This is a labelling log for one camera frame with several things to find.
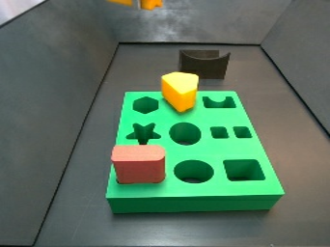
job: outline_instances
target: hole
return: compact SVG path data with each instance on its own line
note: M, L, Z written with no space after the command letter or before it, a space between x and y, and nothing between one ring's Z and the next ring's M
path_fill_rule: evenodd
M177 144L194 145L202 138L202 131L191 123L178 123L170 129L170 138Z
M226 96L225 100L217 102L210 99L209 96L202 98L205 108L237 108L235 101L230 96Z
M223 139L223 138L229 138L229 132L226 127L213 127L211 128L211 137L214 139Z
M211 166L199 160L186 160L174 168L177 177L189 183L202 183L211 179L214 171Z
M150 139L161 139L162 136L157 132L154 132L155 124L150 123L146 126L135 123L133 125L134 132L127 136L130 140L138 140L139 145L146 145Z
M250 129L245 126L234 127L234 133L238 138L252 138L252 132Z
M142 114L149 114L159 109L159 101L154 98L145 96L137 99L133 103L133 110Z
M223 164L230 181L265 180L261 164L256 159L225 160Z

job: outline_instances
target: green shape sorter board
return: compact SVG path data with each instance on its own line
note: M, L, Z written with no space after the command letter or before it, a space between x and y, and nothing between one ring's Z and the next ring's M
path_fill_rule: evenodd
M166 178L119 184L113 166L114 213L270 209L285 194L235 92L198 91L185 113L162 92L127 92L117 145L139 144L165 147Z

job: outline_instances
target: yellow block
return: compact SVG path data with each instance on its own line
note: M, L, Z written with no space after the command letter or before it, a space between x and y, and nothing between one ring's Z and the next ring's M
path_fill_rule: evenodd
M153 11L157 7L163 6L163 0L141 0L141 9Z
M133 6L133 0L107 0L109 2Z
M162 92L165 99L178 112L194 107L199 77L193 73L174 72L162 76Z

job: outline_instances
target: rectangular hole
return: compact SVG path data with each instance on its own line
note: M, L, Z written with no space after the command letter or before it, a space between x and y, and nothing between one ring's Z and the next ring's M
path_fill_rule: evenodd
M230 137L226 127L223 127L223 126L214 126L210 129L211 129L211 137L214 139L226 139L226 138Z
M246 126L235 126L234 133L238 138L252 138L253 137L250 129Z
M261 164L256 159L225 160L225 170L230 181L265 180Z

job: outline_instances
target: red block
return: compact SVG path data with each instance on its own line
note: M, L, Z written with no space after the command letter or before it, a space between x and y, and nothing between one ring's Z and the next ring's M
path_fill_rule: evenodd
M119 183L154 183L166 178L166 150L162 146L115 146L111 160Z

